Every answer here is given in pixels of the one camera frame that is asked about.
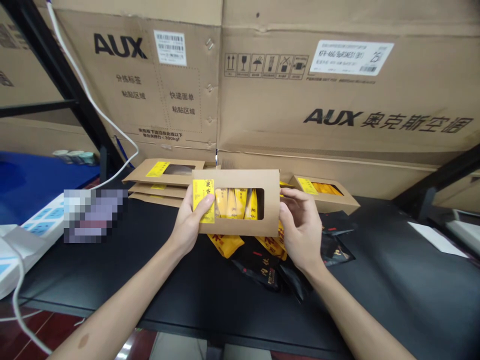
white cable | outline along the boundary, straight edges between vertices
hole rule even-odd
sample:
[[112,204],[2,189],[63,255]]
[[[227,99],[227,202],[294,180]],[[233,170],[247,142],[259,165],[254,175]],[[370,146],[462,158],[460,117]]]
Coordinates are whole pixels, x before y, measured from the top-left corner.
[[[26,319],[26,318],[29,318],[33,315],[40,314],[42,311],[43,310],[38,310],[38,311],[35,311],[35,312],[32,312],[32,313],[29,313],[28,315],[23,315],[21,318]],[[17,317],[3,317],[3,318],[0,318],[0,323],[7,322],[7,321],[13,321],[13,320],[17,320]]]
[[80,82],[83,85],[83,89],[85,90],[85,93],[86,93],[86,96],[88,97],[88,100],[90,100],[91,104],[93,105],[95,110],[101,115],[101,117],[104,118],[110,125],[112,125],[129,142],[131,142],[131,144],[135,147],[135,150],[136,150],[136,152],[132,156],[130,156],[130,158],[125,162],[125,164],[123,164],[123,166],[120,168],[120,170],[117,171],[117,173],[115,175],[113,175],[107,181],[104,181],[101,184],[99,184],[97,186],[94,186],[90,189],[90,190],[95,190],[95,189],[98,189],[99,187],[111,182],[113,179],[115,179],[125,169],[125,167],[127,167],[127,165],[132,161],[132,159],[138,155],[139,147],[137,146],[137,144],[131,138],[129,138],[122,130],[120,130],[120,128],[117,125],[115,125],[114,122],[112,120],[110,120],[108,118],[108,116],[105,115],[103,113],[103,111],[100,110],[100,108],[95,103],[94,99],[92,98],[92,95],[90,94],[87,83],[86,83],[79,67],[77,66],[77,63],[75,63],[75,60],[73,59],[72,55],[70,54],[69,50],[67,49],[67,46],[64,43],[62,35],[60,34],[59,24],[57,22],[57,18],[56,18],[55,13],[54,13],[54,8],[52,7],[52,0],[47,0],[46,7],[48,8],[48,13],[50,14],[51,22],[53,24],[53,30],[55,31],[55,35],[58,39],[58,42],[60,42],[60,45],[61,45],[63,51],[65,52],[66,57],[68,58],[68,60],[70,60],[71,65],[73,66],[73,68],[75,69],[75,72],[77,73],[78,77],[80,78]]
[[10,247],[10,249],[15,253],[17,260],[18,260],[18,271],[19,271],[19,277],[18,277],[18,283],[16,284],[15,291],[13,292],[13,297],[12,297],[12,303],[13,303],[13,313],[15,314],[15,318],[18,321],[18,325],[20,325],[20,328],[23,330],[25,334],[27,334],[30,339],[40,348],[43,350],[44,353],[50,355],[52,353],[52,350],[50,350],[34,333],[32,330],[30,330],[27,325],[25,324],[24,320],[22,319],[22,314],[20,313],[20,307],[19,307],[19,293],[20,293],[20,287],[22,287],[22,284],[24,282],[25,278],[25,266],[24,266],[24,261],[22,259],[22,255],[17,251],[16,248],[12,246],[6,239],[3,239],[5,243]]

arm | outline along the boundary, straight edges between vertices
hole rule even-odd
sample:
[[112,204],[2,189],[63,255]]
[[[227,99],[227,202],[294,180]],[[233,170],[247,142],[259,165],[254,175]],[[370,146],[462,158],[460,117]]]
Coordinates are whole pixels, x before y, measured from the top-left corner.
[[192,211],[192,186],[188,187],[170,238],[120,290],[93,313],[49,359],[114,359],[145,309],[180,260],[197,241],[199,222],[214,201],[205,197]]
[[320,256],[322,221],[313,198],[296,189],[281,189],[280,220],[288,255],[323,300],[357,360],[413,360],[328,271]]

black metal rack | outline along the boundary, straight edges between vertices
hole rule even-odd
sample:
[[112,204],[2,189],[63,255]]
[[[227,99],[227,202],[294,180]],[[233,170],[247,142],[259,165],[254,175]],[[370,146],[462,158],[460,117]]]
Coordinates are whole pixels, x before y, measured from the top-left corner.
[[100,181],[105,181],[109,170],[117,171],[124,164],[124,160],[115,148],[50,29],[32,0],[0,0],[0,2],[64,99],[0,107],[0,118],[70,109],[100,153]]
[[[37,7],[32,0],[0,0],[0,2],[64,99],[56,102],[2,107],[0,118],[71,109],[100,153],[100,181],[105,181],[108,168],[111,167],[111,170],[116,171],[124,161]],[[477,169],[480,169],[480,144],[449,161],[398,195],[393,202],[418,220],[423,220],[438,191]]]

table surface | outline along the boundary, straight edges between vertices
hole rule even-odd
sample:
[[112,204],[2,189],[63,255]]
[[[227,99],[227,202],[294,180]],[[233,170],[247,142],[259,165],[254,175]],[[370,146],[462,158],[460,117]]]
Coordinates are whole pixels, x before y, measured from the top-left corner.
[[99,174],[99,166],[0,151],[0,225],[23,224],[65,189],[81,189]]
[[[390,201],[357,200],[361,207],[351,218],[358,230],[343,237],[356,260],[331,267],[333,275],[417,359],[479,359],[480,269],[436,250]],[[105,243],[59,240],[27,274],[20,297],[30,307],[90,315],[167,240],[176,214],[173,207],[129,200]],[[206,235],[139,326],[322,359],[352,358],[316,296],[299,304],[290,293],[266,290],[222,258]]]

black table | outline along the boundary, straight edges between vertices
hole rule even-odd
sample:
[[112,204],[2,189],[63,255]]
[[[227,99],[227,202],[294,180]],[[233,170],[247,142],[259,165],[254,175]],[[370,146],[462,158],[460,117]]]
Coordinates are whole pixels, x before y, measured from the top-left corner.
[[[357,200],[361,208],[351,218],[358,230],[342,238],[356,260],[331,267],[333,275],[419,360],[480,359],[480,269],[436,250],[390,201]],[[167,240],[176,214],[173,207],[129,200],[105,243],[59,240],[52,246],[27,274],[21,299],[29,307],[89,316]],[[322,359],[352,358],[315,296],[300,305],[292,294],[264,289],[222,258],[206,235],[138,326]]]

